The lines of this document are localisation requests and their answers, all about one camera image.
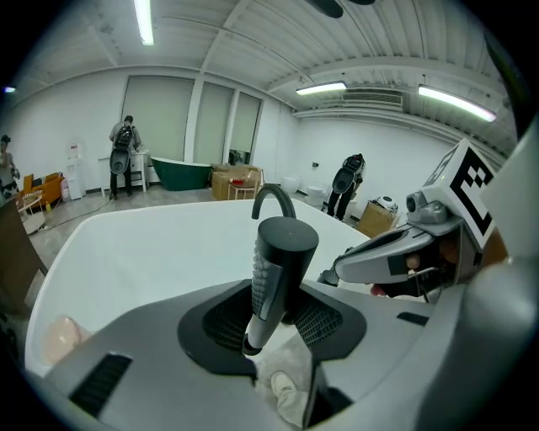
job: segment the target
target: black ceiling fixture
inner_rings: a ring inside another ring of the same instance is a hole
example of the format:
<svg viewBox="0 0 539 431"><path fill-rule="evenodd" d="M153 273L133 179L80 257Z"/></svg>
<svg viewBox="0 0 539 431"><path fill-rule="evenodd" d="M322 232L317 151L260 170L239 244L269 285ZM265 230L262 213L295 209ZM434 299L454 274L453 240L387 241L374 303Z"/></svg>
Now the black ceiling fixture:
<svg viewBox="0 0 539 431"><path fill-rule="evenodd" d="M335 0L305 0L311 4L318 12L328 15L330 18L340 18L343 16L343 8ZM376 0L350 0L352 3L367 6Z"/></svg>

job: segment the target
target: pink object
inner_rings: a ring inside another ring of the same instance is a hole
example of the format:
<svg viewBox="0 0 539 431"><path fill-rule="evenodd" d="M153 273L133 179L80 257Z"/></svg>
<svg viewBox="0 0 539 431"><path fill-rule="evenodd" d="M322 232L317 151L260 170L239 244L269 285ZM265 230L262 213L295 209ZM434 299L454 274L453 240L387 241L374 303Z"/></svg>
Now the pink object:
<svg viewBox="0 0 539 431"><path fill-rule="evenodd" d="M91 332L70 317L59 316L45 332L43 355L51 364L56 364L91 336Z"/></svg>

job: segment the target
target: white ceiling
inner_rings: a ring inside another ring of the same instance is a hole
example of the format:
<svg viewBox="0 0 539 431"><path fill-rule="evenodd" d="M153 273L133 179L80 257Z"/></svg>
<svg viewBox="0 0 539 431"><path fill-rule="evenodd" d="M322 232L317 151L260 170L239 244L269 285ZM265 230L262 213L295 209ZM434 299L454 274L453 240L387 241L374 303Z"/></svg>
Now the white ceiling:
<svg viewBox="0 0 539 431"><path fill-rule="evenodd" d="M154 46L143 46L132 0L91 0L61 17L21 72L19 97L111 67L187 67L245 82L304 111L342 107L338 94L297 96L313 83L397 89L401 114L379 109L318 113L461 130L498 154L515 146L507 94L481 27L453 2L339 0L331 19L302 0L152 0ZM426 83L493 110L493 123L423 98Z"/></svg>

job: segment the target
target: backpack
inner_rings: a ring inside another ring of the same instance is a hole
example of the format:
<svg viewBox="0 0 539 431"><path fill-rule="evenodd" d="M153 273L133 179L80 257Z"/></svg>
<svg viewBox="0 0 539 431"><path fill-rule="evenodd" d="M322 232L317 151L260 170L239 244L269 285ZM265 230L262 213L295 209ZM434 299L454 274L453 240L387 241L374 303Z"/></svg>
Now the backpack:
<svg viewBox="0 0 539 431"><path fill-rule="evenodd" d="M131 139L133 139L133 129L130 125L124 125L118 133L116 133L115 148L119 147L127 149L131 143Z"/></svg>

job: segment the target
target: green bathtub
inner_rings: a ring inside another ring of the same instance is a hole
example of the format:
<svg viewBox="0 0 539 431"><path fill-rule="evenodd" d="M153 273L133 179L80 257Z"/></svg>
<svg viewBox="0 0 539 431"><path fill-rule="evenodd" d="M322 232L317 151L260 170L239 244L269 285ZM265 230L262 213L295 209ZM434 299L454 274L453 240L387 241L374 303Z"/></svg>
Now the green bathtub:
<svg viewBox="0 0 539 431"><path fill-rule="evenodd" d="M166 190L203 189L210 177L211 166L203 163L179 162L152 157L153 167Z"/></svg>

